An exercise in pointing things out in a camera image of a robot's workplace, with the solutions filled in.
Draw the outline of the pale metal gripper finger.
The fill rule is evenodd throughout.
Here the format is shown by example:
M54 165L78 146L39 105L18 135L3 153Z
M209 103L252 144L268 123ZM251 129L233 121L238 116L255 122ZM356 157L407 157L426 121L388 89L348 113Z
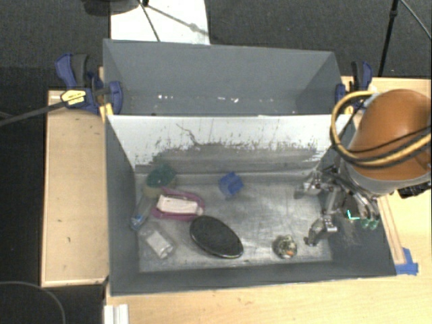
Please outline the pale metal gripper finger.
M294 189L294 199L300 199L305 196L316 196L323 190L323 172L314 171L308 175L304 180Z
M316 246L320 241L328 239L339 232L339 229L333 223L331 215L324 215L313 222L308 230L308 235L304 237L304 243L307 246Z

